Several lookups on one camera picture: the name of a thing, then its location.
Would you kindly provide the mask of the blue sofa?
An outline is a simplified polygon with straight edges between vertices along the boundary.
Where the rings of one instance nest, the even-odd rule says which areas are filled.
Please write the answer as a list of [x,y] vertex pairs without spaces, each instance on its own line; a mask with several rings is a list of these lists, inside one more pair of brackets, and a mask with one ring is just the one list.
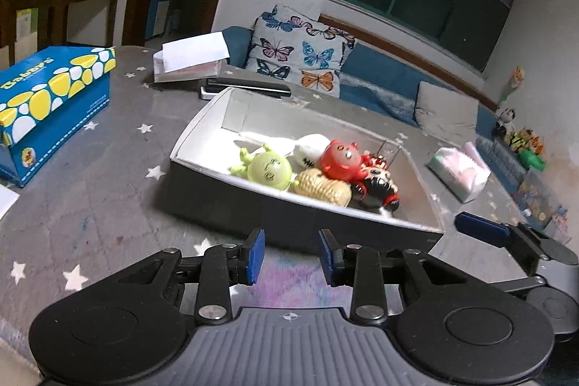
[[[253,31],[231,26],[223,31],[230,52],[230,65],[245,68]],[[418,126],[414,108],[421,81],[448,88],[425,72],[369,47],[354,46],[339,73],[343,101]],[[536,170],[526,169],[519,156],[507,149],[510,135],[502,142],[493,136],[496,115],[484,105],[478,108],[476,147],[503,187],[511,193],[529,223],[538,229],[567,223],[567,209],[554,208],[550,189],[543,186]]]

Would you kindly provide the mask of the red round plastic toy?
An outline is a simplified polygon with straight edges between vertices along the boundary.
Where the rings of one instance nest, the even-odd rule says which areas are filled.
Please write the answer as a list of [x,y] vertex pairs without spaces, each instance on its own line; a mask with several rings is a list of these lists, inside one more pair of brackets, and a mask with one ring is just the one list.
[[367,176],[358,144],[334,139],[319,159],[322,172],[330,179],[353,182]]

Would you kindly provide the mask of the white plush rabbit toy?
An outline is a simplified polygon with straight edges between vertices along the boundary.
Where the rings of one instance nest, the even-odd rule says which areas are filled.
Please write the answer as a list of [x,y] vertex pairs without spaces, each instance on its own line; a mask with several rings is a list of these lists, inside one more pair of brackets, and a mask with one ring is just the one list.
[[282,136],[267,136],[257,132],[244,131],[238,135],[238,142],[259,148],[266,144],[273,151],[286,157],[295,170],[317,167],[323,152],[331,140],[313,133],[293,139]]

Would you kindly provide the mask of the grey sofa cushion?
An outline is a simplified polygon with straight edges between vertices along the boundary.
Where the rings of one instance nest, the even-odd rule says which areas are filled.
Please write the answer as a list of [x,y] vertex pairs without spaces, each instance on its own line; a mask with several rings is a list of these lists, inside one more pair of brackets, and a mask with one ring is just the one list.
[[476,139],[478,108],[479,102],[469,96],[421,81],[414,119],[427,134],[462,146]]

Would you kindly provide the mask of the yellow orange plush toys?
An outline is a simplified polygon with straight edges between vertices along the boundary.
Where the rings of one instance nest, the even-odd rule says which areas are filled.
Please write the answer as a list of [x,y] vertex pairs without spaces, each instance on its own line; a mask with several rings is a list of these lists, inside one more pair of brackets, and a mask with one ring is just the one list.
[[510,135],[508,145],[510,150],[514,153],[520,153],[523,150],[531,151],[537,156],[543,156],[545,153],[545,142],[543,137],[529,128],[514,131]]

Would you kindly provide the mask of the red black ladybug toy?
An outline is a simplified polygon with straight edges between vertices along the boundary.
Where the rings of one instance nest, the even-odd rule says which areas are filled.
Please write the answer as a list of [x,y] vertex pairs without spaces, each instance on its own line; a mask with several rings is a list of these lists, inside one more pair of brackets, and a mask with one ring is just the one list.
[[351,183],[353,199],[364,209],[385,209],[395,212],[400,207],[398,187],[390,175],[388,162],[377,154],[365,151],[361,155],[361,168],[357,179]]

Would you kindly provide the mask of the blue yellow tissue box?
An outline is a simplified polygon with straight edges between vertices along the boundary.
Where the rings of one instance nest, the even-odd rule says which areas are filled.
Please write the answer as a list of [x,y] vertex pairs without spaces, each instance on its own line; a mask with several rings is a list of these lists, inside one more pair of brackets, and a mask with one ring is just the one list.
[[24,187],[110,102],[115,49],[51,46],[1,72],[1,177]]

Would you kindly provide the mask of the panda plush toy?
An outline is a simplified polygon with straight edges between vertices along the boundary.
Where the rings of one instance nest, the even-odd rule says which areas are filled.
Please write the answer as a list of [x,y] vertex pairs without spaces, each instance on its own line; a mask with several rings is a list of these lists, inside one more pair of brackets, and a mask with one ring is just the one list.
[[496,123],[493,129],[493,136],[505,139],[514,130],[514,120],[516,112],[512,108],[502,110],[496,116]]

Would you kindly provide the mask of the black flat remote device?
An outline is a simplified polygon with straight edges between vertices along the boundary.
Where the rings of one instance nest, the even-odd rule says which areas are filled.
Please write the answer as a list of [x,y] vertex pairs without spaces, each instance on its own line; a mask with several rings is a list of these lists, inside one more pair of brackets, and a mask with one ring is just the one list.
[[214,77],[205,79],[198,90],[199,98],[209,101],[227,88],[235,88],[254,92],[276,99],[291,97],[291,89],[284,83],[267,82],[254,79],[240,79],[239,77]]

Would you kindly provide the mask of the clear acrylic card holder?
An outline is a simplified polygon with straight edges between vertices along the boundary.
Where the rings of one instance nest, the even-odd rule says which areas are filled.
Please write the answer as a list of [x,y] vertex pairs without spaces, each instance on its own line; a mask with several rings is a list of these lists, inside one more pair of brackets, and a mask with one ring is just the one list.
[[155,83],[209,79],[229,58],[221,31],[164,43],[153,55],[153,79]]

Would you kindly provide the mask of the white paper sheet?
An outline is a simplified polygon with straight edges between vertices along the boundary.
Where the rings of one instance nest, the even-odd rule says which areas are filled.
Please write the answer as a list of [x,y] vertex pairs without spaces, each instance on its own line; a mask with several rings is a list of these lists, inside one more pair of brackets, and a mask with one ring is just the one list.
[[19,199],[19,194],[4,185],[0,185],[0,219],[14,206]]

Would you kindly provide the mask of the grey cardboard storage box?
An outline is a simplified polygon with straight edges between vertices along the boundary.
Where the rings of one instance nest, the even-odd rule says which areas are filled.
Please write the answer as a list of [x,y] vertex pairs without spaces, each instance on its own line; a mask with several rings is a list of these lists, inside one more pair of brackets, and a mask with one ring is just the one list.
[[444,227],[393,140],[279,99],[229,88],[170,155],[164,207],[209,228],[312,253],[321,229],[380,250],[431,250]]

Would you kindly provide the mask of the wall flower decoration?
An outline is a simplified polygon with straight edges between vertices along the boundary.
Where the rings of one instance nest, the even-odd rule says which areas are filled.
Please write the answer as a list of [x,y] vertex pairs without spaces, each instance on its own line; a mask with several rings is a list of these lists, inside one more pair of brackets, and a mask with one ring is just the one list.
[[506,101],[506,99],[522,85],[524,77],[525,77],[524,68],[520,67],[519,65],[511,73],[509,79],[507,79],[506,84],[502,86],[502,90],[500,91],[499,95],[499,104]]

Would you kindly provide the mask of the pink white tissue pack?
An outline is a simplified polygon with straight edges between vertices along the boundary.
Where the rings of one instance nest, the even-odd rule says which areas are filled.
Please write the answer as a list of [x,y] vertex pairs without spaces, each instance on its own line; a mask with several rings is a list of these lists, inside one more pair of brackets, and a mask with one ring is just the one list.
[[466,142],[461,148],[441,147],[427,168],[463,204],[481,194],[492,173],[472,142]]

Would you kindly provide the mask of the green round plastic toy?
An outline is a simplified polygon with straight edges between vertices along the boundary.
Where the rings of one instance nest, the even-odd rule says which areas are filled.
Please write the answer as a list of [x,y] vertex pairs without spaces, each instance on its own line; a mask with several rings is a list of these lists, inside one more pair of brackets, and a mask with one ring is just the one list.
[[277,190],[287,190],[292,181],[290,161],[263,144],[253,153],[241,148],[240,163],[229,172],[250,182]]

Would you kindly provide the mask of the tan peanut shaped toy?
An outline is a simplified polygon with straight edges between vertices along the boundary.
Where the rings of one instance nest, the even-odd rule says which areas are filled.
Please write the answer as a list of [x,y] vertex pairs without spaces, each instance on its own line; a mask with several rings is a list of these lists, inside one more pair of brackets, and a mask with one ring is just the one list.
[[325,176],[321,169],[305,169],[295,177],[291,189],[298,195],[339,207],[347,207],[351,188],[347,182]]

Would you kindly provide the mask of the butterfly print pillow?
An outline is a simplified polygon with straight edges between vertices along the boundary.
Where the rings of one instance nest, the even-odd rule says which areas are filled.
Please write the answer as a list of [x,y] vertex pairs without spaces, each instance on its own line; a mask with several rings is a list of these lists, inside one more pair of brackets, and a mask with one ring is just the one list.
[[245,68],[338,98],[339,73],[356,39],[287,6],[256,19]]

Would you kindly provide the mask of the green toy on sofa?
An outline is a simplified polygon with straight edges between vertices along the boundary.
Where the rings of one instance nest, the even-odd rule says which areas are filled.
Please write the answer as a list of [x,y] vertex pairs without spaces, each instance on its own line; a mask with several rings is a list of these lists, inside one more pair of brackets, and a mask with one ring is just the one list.
[[528,149],[523,149],[519,153],[519,160],[526,169],[544,171],[547,166],[546,162],[540,156]]

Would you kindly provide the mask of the wooden side table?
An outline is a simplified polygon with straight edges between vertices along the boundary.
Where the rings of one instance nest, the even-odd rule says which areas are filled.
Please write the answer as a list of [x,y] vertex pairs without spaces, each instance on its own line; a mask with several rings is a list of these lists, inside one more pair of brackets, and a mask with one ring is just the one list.
[[[70,4],[91,0],[1,0],[1,47],[8,47],[9,66],[16,62],[17,42],[17,12],[26,9],[39,9],[47,12],[44,32],[38,35],[38,46],[44,49],[48,46],[68,44],[68,14]],[[105,47],[114,44],[114,27],[116,21],[118,0],[108,0],[106,17]]]

